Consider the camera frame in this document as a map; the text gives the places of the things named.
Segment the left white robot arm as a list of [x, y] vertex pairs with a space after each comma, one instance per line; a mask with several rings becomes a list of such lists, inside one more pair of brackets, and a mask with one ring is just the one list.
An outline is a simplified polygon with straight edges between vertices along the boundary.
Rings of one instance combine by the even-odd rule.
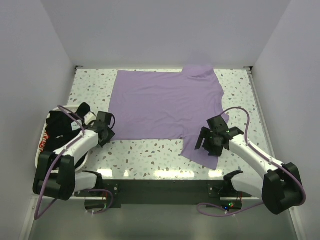
[[73, 193], [103, 188], [100, 173], [76, 173], [76, 164], [91, 149], [103, 147], [115, 136], [115, 121], [113, 114], [99, 111], [96, 120], [91, 121], [66, 145], [53, 152], [40, 153], [32, 186], [33, 193], [67, 201]]

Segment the purple t-shirt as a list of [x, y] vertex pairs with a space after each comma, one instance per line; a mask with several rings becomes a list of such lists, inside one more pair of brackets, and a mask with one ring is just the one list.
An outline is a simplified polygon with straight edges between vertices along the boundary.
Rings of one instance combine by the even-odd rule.
[[218, 158], [196, 149], [207, 120], [223, 114], [224, 90], [209, 65], [187, 65], [181, 72], [119, 70], [109, 111], [115, 139], [182, 139], [181, 155], [209, 169]]

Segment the white laundry basket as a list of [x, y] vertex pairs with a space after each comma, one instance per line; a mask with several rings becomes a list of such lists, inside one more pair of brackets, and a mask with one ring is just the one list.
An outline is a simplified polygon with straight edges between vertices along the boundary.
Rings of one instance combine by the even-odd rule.
[[76, 122], [69, 119], [58, 107], [49, 112], [42, 129], [34, 165], [38, 166], [41, 153], [47, 151], [59, 154], [66, 146], [78, 139], [65, 154], [74, 156], [75, 171], [79, 172], [88, 160], [87, 153], [96, 147], [99, 141], [98, 134], [93, 131], [86, 130], [83, 134], [79, 124], [89, 124], [96, 118], [86, 102], [78, 105], [65, 105], [62, 109], [69, 115], [74, 113], [72, 117]]

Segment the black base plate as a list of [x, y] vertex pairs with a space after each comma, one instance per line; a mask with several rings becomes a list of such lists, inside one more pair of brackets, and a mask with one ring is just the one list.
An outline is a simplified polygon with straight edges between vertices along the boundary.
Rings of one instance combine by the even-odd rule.
[[222, 198], [249, 197], [224, 180], [104, 180], [102, 188], [113, 194], [112, 208], [122, 205], [197, 205], [227, 206]]

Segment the black clothes in basket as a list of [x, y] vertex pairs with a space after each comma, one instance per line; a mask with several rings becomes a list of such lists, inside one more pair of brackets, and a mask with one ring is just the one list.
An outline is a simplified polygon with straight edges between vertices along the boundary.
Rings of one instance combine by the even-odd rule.
[[34, 160], [36, 167], [38, 166], [40, 153], [44, 151], [53, 152], [69, 143], [80, 133], [80, 126], [70, 119], [68, 115], [78, 120], [83, 126], [95, 119], [95, 115], [91, 113], [90, 106], [85, 102], [80, 105], [67, 105], [64, 111], [67, 113], [61, 112], [59, 108], [49, 112]]

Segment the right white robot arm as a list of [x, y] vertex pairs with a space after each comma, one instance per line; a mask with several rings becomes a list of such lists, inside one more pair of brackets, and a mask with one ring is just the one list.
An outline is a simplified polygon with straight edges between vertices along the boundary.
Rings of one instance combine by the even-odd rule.
[[222, 116], [207, 120], [202, 127], [195, 149], [203, 148], [212, 157], [219, 157], [228, 150], [243, 159], [261, 178], [251, 183], [242, 178], [243, 170], [235, 170], [223, 177], [216, 188], [221, 197], [233, 197], [241, 192], [262, 200], [266, 208], [278, 215], [291, 207], [301, 206], [306, 201], [300, 172], [293, 163], [283, 163], [268, 155], [248, 138], [247, 130], [228, 127]]

